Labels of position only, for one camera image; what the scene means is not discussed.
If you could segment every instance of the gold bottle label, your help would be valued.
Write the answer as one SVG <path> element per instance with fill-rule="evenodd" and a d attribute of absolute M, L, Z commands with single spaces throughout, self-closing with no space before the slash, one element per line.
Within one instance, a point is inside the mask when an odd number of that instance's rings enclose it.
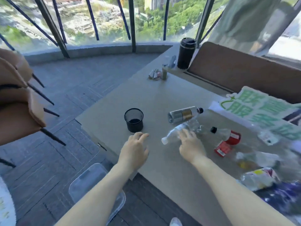
<path fill-rule="evenodd" d="M 183 121 L 192 118 L 192 112 L 190 109 L 182 111 Z"/>

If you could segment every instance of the white bottle cap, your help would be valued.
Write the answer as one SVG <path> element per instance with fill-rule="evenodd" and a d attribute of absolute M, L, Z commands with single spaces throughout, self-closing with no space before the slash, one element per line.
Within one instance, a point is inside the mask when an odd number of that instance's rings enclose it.
<path fill-rule="evenodd" d="M 168 144 L 168 139 L 166 137 L 163 137 L 161 141 L 164 145 Z"/>

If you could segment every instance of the chair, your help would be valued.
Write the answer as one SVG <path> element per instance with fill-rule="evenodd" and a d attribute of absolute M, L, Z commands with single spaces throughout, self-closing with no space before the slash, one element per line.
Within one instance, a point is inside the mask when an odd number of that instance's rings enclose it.
<path fill-rule="evenodd" d="M 44 109 L 35 98 L 32 89 L 0 90 L 0 145 L 41 131 L 51 139 L 66 146 L 63 141 L 45 129 L 44 111 L 59 116 L 50 110 Z M 0 162 L 14 166 L 3 159 L 0 159 Z"/>
<path fill-rule="evenodd" d="M 29 80 L 33 77 L 42 87 L 44 87 L 41 81 L 33 74 L 33 70 L 30 68 L 28 62 L 21 53 L 0 48 L 0 59 L 0 62 L 2 64 L 4 63 L 4 61 L 10 64 L 9 69 L 14 74 L 14 77 L 18 78 L 20 81 L 25 82 L 26 87 L 28 86 L 32 88 L 37 94 L 41 95 L 45 100 L 54 105 L 54 103 L 49 98 L 47 98 L 41 91 L 39 91 L 36 87 L 29 83 Z M 15 71 L 11 70 L 11 68 L 15 69 L 19 74 L 16 75 Z"/>

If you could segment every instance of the sign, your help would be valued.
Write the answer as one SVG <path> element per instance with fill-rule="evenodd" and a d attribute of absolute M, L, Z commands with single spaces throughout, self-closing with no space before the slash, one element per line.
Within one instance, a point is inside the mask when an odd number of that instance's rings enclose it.
<path fill-rule="evenodd" d="M 301 104 L 290 104 L 261 91 L 244 86 L 239 93 L 228 94 L 220 106 L 289 140 L 301 140 Z"/>

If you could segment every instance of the forearm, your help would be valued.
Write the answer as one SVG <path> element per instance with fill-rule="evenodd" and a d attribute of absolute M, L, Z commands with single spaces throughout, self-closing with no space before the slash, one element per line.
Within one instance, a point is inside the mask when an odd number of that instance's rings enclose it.
<path fill-rule="evenodd" d="M 211 187 L 233 226 L 294 225 L 207 157 L 196 160 L 193 165 Z"/>
<path fill-rule="evenodd" d="M 116 197 L 131 173 L 131 169 L 117 163 L 96 186 L 58 221 L 56 226 L 106 225 Z"/>

